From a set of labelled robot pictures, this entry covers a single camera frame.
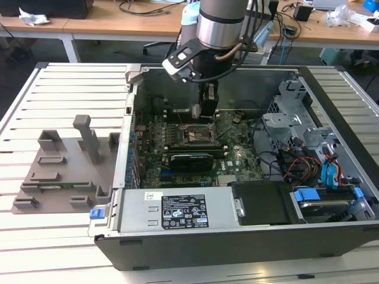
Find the desk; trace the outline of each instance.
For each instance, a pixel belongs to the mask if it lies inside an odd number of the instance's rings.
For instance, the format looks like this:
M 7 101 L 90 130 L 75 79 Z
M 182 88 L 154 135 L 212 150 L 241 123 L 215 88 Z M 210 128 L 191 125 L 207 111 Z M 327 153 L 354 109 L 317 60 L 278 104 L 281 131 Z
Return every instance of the desk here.
M 282 10 L 282 7 L 293 1 L 280 1 L 278 11 Z M 358 13 L 372 15 L 369 10 L 363 7 L 364 0 L 354 1 L 349 3 L 349 9 L 352 9 Z M 293 16 L 294 9 L 287 11 L 286 14 Z M 369 33 L 360 26 L 351 24 L 350 27 L 327 27 L 321 20 L 324 16 L 324 12 L 315 11 L 312 12 L 307 22 L 299 22 L 302 27 L 302 32 L 299 38 L 294 40 L 293 46 L 298 47 L 320 47 L 328 48 L 335 47 L 340 49 L 364 49 L 374 50 L 379 49 L 379 33 Z M 283 16 L 285 24 L 298 27 L 296 22 L 289 17 Z M 279 37 L 279 25 L 275 21 L 275 28 L 265 47 L 272 47 L 275 45 Z
M 281 0 L 278 10 L 291 1 Z M 148 11 L 166 4 L 136 2 L 134 11 Z M 350 2 L 357 12 L 368 13 L 363 0 Z M 18 18 L 0 17 L 1 23 L 16 37 L 58 38 L 63 41 L 70 62 L 80 62 L 75 40 L 126 40 L 174 42 L 179 30 L 183 5 L 171 9 L 171 14 L 157 17 L 139 17 L 121 12 L 112 0 L 95 0 L 87 19 L 56 19 L 50 24 L 30 27 Z M 287 12 L 292 15 L 293 9 Z M 298 47 L 336 47 L 345 49 L 379 49 L 379 33 L 368 33 L 361 27 L 328 28 L 320 19 L 324 12 L 316 11 L 307 22 L 302 22 L 301 36 L 293 42 Z M 0 29 L 0 36 L 9 37 Z M 279 37 L 278 24 L 269 36 L 265 48 L 275 45 Z

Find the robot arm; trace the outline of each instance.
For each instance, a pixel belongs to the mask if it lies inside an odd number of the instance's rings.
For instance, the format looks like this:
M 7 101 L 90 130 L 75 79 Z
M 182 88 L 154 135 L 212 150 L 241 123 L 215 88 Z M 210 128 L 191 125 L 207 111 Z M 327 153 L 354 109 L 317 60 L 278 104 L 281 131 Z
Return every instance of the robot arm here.
M 213 118 L 219 101 L 218 80 L 236 70 L 249 52 L 257 50 L 253 36 L 259 15 L 253 16 L 253 12 L 259 11 L 258 1 L 251 0 L 248 9 L 249 0 L 201 0 L 196 35 L 182 38 L 181 46 L 162 63 L 174 80 L 199 83 L 194 118 Z M 241 49 L 244 55 L 232 66 L 235 53 Z
M 173 79 L 187 81 L 197 73 L 202 79 L 211 78 L 230 69 L 234 53 L 242 47 L 239 41 L 248 2 L 201 0 L 195 38 L 163 62 Z

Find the chair leg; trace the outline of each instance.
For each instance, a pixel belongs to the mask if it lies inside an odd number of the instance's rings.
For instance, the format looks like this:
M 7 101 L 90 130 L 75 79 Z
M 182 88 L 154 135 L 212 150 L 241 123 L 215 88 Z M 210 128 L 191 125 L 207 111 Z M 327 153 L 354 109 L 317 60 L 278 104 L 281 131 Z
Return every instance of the chair leg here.
M 142 50 L 142 53 L 143 55 L 147 55 L 147 49 L 149 47 L 155 47 L 155 46 L 165 46 L 167 44 L 171 44 L 171 43 L 166 43 L 166 42 L 155 42 L 155 43 L 149 43 L 149 44 L 145 44 L 143 46 L 143 50 Z

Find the sticker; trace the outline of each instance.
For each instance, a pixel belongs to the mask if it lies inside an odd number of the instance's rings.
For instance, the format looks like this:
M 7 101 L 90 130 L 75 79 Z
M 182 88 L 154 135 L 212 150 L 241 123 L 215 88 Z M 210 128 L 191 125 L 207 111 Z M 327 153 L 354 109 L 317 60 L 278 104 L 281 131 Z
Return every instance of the sticker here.
M 171 230 L 208 227 L 209 222 L 205 195 L 162 196 L 163 229 Z
M 163 192 L 145 192 L 144 193 L 144 199 L 147 201 L 151 200 L 161 200 L 163 196 Z

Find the motherboard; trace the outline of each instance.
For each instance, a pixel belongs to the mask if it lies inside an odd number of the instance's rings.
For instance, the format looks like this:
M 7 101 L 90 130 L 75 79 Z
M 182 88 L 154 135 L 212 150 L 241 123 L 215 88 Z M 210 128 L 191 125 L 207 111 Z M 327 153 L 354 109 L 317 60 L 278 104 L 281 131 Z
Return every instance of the motherboard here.
M 182 114 L 137 118 L 140 188 L 227 186 L 263 179 L 249 144 L 253 120 L 221 111 L 211 123 Z

